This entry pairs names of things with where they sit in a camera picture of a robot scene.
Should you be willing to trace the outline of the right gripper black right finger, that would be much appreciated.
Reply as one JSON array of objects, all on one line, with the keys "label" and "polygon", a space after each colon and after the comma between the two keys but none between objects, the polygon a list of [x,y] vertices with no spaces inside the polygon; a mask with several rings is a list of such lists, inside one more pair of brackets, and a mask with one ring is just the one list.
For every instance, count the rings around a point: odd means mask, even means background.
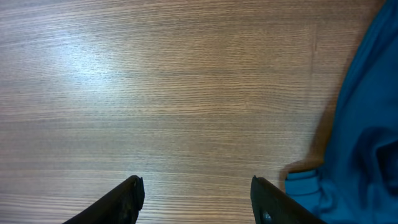
[{"label": "right gripper black right finger", "polygon": [[326,224],[263,177],[251,181],[256,224]]}]

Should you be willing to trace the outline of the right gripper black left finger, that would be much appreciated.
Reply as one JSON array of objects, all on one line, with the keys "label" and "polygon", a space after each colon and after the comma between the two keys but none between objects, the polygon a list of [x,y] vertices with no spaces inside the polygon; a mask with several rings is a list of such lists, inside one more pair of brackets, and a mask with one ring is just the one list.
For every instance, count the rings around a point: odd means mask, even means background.
[{"label": "right gripper black left finger", "polygon": [[134,224],[144,199],[143,179],[132,175],[64,224]]}]

